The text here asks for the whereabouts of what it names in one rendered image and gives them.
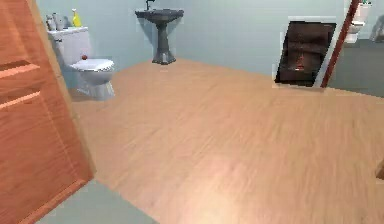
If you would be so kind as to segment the red framed wall mirror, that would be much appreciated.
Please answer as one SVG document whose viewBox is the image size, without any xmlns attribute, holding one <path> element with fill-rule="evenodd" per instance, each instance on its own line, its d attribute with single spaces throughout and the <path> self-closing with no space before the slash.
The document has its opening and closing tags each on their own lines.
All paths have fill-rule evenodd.
<svg viewBox="0 0 384 224">
<path fill-rule="evenodd" d="M 326 86 L 384 98 L 384 0 L 359 0 Z"/>
</svg>

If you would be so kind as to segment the grey toilet paper roll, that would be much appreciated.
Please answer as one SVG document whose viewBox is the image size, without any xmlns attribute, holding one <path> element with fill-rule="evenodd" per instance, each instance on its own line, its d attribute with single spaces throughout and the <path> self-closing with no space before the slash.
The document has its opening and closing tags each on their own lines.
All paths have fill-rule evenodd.
<svg viewBox="0 0 384 224">
<path fill-rule="evenodd" d="M 49 31 L 55 31 L 57 29 L 56 23 L 52 15 L 46 16 L 46 24 Z"/>
<path fill-rule="evenodd" d="M 52 16 L 53 16 L 54 22 L 56 24 L 56 30 L 62 31 L 64 29 L 63 17 L 57 13 L 53 13 Z"/>
</svg>

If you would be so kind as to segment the white toilet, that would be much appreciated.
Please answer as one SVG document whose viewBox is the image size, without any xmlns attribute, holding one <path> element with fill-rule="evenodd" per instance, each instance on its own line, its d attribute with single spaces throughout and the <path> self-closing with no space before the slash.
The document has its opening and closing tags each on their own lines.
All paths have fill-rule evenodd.
<svg viewBox="0 0 384 224">
<path fill-rule="evenodd" d="M 48 31 L 60 69 L 67 83 L 94 100 L 108 100 L 115 96 L 112 87 L 114 62 L 97 58 L 92 52 L 89 29 L 69 27 L 62 31 Z"/>
</svg>

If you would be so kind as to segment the dark grey pedestal sink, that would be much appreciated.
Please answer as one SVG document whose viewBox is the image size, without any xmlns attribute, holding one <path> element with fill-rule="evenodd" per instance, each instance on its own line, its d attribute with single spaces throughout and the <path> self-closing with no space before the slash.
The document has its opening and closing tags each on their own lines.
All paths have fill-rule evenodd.
<svg viewBox="0 0 384 224">
<path fill-rule="evenodd" d="M 168 65 L 175 62 L 176 58 L 169 48 L 167 25 L 181 18 L 184 15 L 184 11 L 182 9 L 151 9 L 136 10 L 135 14 L 138 18 L 144 18 L 156 25 L 158 44 L 152 62 L 161 65 Z"/>
</svg>

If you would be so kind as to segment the orange wooden room door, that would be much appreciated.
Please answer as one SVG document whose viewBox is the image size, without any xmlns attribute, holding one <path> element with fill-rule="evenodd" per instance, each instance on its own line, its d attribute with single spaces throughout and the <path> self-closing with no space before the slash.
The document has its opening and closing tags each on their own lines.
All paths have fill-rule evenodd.
<svg viewBox="0 0 384 224">
<path fill-rule="evenodd" d="M 93 174 L 35 0 L 0 0 L 0 224 L 34 224 Z"/>
</svg>

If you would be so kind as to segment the yellow spray bottle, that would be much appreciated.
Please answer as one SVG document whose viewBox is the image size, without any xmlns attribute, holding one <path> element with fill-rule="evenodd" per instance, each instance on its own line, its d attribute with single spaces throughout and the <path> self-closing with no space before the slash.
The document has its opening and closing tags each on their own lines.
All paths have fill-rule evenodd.
<svg viewBox="0 0 384 224">
<path fill-rule="evenodd" d="M 81 19 L 79 17 L 79 14 L 77 13 L 77 10 L 75 8 L 73 8 L 72 12 L 73 12 L 73 18 L 72 18 L 73 25 L 75 27 L 81 27 L 82 23 L 81 23 Z"/>
</svg>

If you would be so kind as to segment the dark framed picture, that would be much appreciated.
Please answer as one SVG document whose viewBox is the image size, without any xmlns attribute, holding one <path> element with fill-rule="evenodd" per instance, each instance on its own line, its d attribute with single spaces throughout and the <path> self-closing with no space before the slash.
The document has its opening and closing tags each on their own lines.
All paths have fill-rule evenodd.
<svg viewBox="0 0 384 224">
<path fill-rule="evenodd" d="M 276 83 L 312 87 L 330 47 L 335 23 L 289 22 Z"/>
</svg>

